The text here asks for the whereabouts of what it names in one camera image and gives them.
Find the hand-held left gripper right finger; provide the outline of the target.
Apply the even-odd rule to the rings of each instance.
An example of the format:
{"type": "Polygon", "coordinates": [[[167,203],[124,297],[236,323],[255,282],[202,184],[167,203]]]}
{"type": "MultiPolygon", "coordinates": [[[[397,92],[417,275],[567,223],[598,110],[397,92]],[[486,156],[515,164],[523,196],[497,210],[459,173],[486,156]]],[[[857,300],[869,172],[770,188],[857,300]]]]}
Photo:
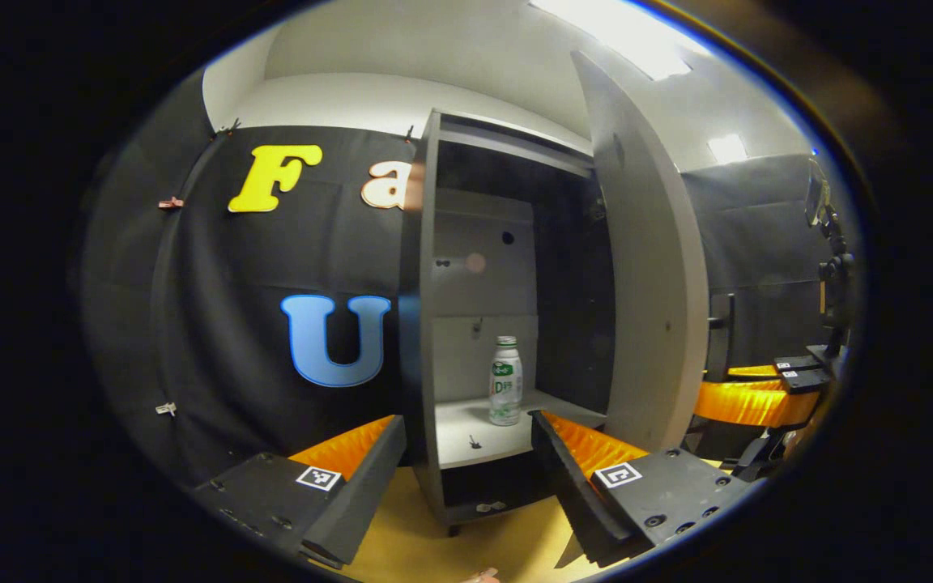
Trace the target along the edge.
{"type": "Polygon", "coordinates": [[[530,443],[582,552],[600,568],[676,542],[756,486],[681,448],[646,453],[546,410],[530,413],[530,443]]]}

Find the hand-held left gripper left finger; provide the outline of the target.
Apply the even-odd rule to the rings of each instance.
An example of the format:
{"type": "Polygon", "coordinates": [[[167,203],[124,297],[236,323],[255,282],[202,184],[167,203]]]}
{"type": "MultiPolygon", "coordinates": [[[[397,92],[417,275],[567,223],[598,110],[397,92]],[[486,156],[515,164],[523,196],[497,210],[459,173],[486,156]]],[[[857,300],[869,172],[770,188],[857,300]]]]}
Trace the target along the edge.
{"type": "Polygon", "coordinates": [[[257,453],[191,491],[208,512],[292,560],[351,564],[407,446],[388,415],[300,453],[257,453]]]}

